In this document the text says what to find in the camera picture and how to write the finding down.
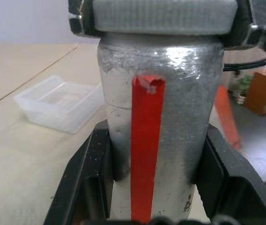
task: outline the table surface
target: table surface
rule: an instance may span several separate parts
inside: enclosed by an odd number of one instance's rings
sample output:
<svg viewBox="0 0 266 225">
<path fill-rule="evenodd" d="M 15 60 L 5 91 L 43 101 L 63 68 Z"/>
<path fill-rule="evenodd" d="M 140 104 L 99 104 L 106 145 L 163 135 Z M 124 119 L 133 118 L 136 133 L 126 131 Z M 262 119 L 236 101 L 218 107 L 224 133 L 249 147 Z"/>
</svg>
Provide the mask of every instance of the table surface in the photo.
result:
<svg viewBox="0 0 266 225">
<path fill-rule="evenodd" d="M 101 108 L 75 135 L 29 123 L 13 97 L 51 75 L 99 83 L 96 45 L 0 44 L 0 225 L 43 224 L 69 159 L 106 118 Z M 189 219 L 209 221 L 197 190 Z"/>
</svg>

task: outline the red tape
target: red tape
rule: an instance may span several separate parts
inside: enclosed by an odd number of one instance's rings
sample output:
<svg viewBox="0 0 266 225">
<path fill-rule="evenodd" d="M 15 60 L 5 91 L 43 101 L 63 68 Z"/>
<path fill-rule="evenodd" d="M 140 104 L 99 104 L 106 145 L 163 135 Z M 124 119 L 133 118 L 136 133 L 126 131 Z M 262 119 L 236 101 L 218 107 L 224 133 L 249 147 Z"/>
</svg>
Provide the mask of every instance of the red tape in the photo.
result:
<svg viewBox="0 0 266 225">
<path fill-rule="evenodd" d="M 133 78 L 131 128 L 131 220 L 151 219 L 165 80 Z"/>
</svg>

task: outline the wire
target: wire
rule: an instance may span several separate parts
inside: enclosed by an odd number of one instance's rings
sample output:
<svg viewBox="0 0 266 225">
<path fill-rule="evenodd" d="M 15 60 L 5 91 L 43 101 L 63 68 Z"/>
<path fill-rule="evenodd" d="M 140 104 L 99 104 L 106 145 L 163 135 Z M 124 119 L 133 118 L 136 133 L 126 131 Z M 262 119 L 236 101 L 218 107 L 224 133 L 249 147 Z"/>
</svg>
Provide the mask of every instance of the wire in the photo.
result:
<svg viewBox="0 0 266 225">
<path fill-rule="evenodd" d="M 244 70 L 244 69 L 253 69 L 258 67 L 266 66 L 266 61 L 257 61 L 253 63 L 247 63 L 246 65 L 241 66 L 234 66 L 234 67 L 227 67 L 225 66 L 223 71 L 238 71 L 238 70 Z"/>
<path fill-rule="evenodd" d="M 245 63 L 233 63 L 233 64 L 230 64 L 230 63 L 225 63 L 225 67 L 238 67 L 238 66 L 246 66 L 246 65 L 249 65 L 249 64 L 253 64 L 253 63 L 260 63 L 260 62 L 265 62 L 266 61 L 266 58 L 262 59 L 262 60 L 258 60 L 258 61 L 254 61 L 254 62 L 245 62 Z"/>
</svg>

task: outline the gray cylinder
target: gray cylinder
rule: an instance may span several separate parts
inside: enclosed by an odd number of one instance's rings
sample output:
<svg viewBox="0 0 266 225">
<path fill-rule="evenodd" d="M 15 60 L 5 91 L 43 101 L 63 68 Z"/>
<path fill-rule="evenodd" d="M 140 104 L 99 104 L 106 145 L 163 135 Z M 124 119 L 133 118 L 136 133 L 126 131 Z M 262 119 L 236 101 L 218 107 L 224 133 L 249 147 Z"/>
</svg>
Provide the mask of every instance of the gray cylinder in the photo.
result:
<svg viewBox="0 0 266 225">
<path fill-rule="evenodd" d="M 166 80 L 152 216 L 185 219 L 222 74 L 222 58 L 222 44 L 212 36 L 108 33 L 101 39 L 98 63 L 118 180 L 112 197 L 117 218 L 131 218 L 132 78 L 155 74 Z"/>
</svg>

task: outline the clear plastic box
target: clear plastic box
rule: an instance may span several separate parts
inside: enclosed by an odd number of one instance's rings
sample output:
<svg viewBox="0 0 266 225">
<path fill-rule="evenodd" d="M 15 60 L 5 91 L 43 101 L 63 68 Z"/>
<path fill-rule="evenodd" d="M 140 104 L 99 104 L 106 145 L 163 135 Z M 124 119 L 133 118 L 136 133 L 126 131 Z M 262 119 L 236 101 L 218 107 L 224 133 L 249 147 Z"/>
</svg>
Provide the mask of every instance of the clear plastic box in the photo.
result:
<svg viewBox="0 0 266 225">
<path fill-rule="evenodd" d="M 102 85 L 64 82 L 59 76 L 14 96 L 29 121 L 75 134 L 104 105 Z"/>
</svg>

